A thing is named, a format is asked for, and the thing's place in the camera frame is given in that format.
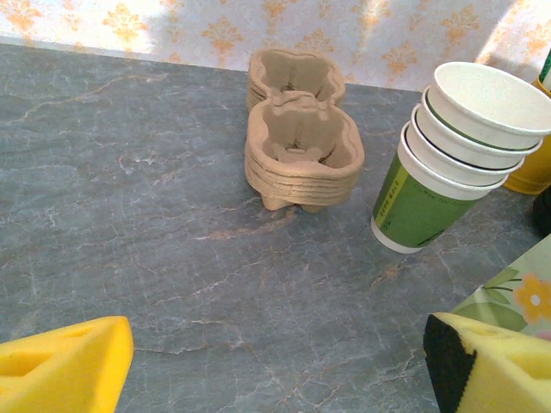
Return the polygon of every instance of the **countertop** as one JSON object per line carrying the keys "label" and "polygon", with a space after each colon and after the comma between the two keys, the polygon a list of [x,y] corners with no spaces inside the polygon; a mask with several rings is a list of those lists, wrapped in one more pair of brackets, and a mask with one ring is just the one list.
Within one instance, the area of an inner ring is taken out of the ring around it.
{"label": "countertop", "polygon": [[415,255],[375,240],[416,92],[348,86],[350,199],[270,212],[245,180],[245,73],[17,46],[0,65],[0,342],[127,316],[118,412],[437,412],[427,315],[538,241],[504,188]]}

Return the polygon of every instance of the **white paper cup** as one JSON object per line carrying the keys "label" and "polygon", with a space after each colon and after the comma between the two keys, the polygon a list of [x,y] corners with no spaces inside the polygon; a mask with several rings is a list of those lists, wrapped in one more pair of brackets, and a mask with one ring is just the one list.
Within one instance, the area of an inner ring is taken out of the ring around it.
{"label": "white paper cup", "polygon": [[413,155],[437,174],[465,185],[482,187],[506,179],[512,171],[523,164],[524,159],[521,159],[515,166],[506,170],[485,170],[453,159],[440,151],[419,130],[415,116],[420,106],[417,105],[412,110],[412,119],[408,122],[409,126],[406,129],[406,142]]}
{"label": "white paper cup", "polygon": [[459,133],[455,133],[446,127],[430,111],[427,101],[429,89],[430,86],[424,90],[421,97],[423,106],[419,108],[415,118],[417,126],[431,143],[451,157],[481,168],[505,170],[517,165],[542,146],[543,139],[536,146],[526,151],[507,151],[478,144],[471,139],[464,138]]}
{"label": "white paper cup", "polygon": [[551,133],[551,100],[524,80],[490,66],[438,66],[428,100],[447,127],[486,146],[525,151]]}

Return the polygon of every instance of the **floral box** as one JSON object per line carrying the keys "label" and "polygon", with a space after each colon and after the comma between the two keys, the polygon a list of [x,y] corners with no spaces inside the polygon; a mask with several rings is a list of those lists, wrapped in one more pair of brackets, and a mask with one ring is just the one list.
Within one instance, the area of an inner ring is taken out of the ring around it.
{"label": "floral box", "polygon": [[551,235],[452,312],[551,340]]}

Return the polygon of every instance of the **floral wallpaper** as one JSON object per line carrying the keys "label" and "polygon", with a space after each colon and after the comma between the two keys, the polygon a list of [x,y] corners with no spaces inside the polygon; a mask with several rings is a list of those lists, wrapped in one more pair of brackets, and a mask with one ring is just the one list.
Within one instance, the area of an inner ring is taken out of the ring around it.
{"label": "floral wallpaper", "polygon": [[346,80],[422,90],[445,61],[533,80],[549,0],[0,0],[0,41],[246,70],[263,46],[313,49]]}

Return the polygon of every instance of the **stacked cup carrier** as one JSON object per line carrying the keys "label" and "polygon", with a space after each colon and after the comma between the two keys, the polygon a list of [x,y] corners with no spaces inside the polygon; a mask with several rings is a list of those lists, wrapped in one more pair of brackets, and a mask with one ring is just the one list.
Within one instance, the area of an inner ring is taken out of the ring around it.
{"label": "stacked cup carrier", "polygon": [[319,53],[252,54],[245,176],[267,209],[317,213],[349,198],[365,154],[356,123],[339,108],[344,92],[337,64]]}
{"label": "stacked cup carrier", "polygon": [[[401,253],[421,250],[540,148],[551,133],[550,112],[540,90],[504,71],[467,62],[438,66],[402,128],[375,204],[377,239]],[[437,202],[420,201],[423,213],[415,206],[409,217],[401,213],[395,201],[406,179],[412,191]]]}

